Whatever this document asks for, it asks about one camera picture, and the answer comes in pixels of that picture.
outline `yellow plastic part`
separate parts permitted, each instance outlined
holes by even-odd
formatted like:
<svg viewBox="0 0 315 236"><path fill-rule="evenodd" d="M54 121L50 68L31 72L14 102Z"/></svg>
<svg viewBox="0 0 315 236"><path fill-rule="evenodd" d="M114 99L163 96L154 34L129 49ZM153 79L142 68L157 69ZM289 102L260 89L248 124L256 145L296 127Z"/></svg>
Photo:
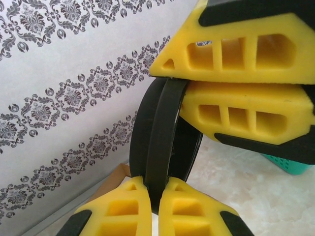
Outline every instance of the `yellow plastic part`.
<svg viewBox="0 0 315 236"><path fill-rule="evenodd" d="M171 177L159 206L160 236L232 236L221 211L231 207Z"/></svg>
<svg viewBox="0 0 315 236"><path fill-rule="evenodd" d="M192 81L180 115L217 141L214 134L279 145L307 134L313 104L300 85Z"/></svg>
<svg viewBox="0 0 315 236"><path fill-rule="evenodd" d="M202 27L200 0L150 75L227 83L315 84L315 32L295 14ZM206 46L197 42L211 41Z"/></svg>
<svg viewBox="0 0 315 236"><path fill-rule="evenodd" d="M76 210L92 215L80 236L150 236L152 212L142 177L134 177Z"/></svg>

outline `cardboard box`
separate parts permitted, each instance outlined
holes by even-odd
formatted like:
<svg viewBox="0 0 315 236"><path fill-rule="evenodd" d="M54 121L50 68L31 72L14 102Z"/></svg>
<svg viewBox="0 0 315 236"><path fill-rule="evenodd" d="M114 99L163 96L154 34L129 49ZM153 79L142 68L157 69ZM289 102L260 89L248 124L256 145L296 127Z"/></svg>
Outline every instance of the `cardboard box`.
<svg viewBox="0 0 315 236"><path fill-rule="evenodd" d="M120 164L106 179L106 181L96 190L96 192L88 199L90 202L112 190L117 188L122 182L131 178L130 168L126 164Z"/></svg>

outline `teal plastic object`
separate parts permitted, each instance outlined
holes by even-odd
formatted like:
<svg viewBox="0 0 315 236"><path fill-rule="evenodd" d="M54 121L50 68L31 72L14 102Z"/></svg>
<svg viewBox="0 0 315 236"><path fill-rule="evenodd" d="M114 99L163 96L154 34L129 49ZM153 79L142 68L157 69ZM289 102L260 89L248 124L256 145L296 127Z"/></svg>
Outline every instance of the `teal plastic object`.
<svg viewBox="0 0 315 236"><path fill-rule="evenodd" d="M290 161L275 156L270 156L262 153L261 155L263 155L268 160L270 160L275 165L279 166L281 169L283 169L284 171L288 172L291 175L301 175L310 167L312 167L312 165L307 165L296 161Z"/></svg>

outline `damask wallpaper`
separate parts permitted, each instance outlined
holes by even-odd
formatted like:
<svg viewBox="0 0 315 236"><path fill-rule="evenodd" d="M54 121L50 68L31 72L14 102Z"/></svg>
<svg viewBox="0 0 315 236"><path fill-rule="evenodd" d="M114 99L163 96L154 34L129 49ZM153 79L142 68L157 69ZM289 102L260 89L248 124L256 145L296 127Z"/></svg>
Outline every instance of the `damask wallpaper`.
<svg viewBox="0 0 315 236"><path fill-rule="evenodd" d="M196 0L0 0L0 235L128 161L148 68Z"/></svg>

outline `triangular hole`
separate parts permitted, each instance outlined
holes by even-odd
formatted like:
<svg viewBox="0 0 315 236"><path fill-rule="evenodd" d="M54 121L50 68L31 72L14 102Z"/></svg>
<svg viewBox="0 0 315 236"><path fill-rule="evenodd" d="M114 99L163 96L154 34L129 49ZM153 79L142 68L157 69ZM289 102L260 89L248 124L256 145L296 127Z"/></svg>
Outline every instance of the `triangular hole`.
<svg viewBox="0 0 315 236"><path fill-rule="evenodd" d="M173 59L167 60L167 62L163 65L163 68L169 69L169 70L174 70L175 69L175 65L174 65Z"/></svg>

